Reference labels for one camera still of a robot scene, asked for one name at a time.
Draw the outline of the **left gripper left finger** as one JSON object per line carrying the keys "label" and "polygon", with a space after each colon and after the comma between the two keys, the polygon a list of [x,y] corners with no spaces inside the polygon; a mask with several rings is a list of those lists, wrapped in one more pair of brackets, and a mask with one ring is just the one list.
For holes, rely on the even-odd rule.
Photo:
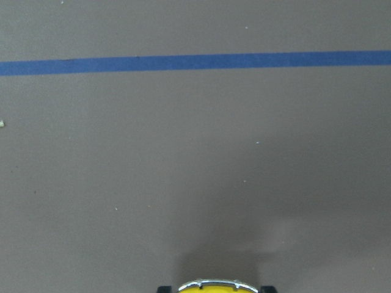
{"label": "left gripper left finger", "polygon": [[156,290],[156,293],[172,293],[171,286],[159,286]]}

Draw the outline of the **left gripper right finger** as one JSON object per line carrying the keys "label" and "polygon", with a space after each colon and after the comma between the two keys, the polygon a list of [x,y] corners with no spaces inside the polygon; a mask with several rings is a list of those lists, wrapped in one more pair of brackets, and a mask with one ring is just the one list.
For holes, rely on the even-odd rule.
{"label": "left gripper right finger", "polygon": [[270,285],[261,286],[261,293],[276,293],[276,288]]}

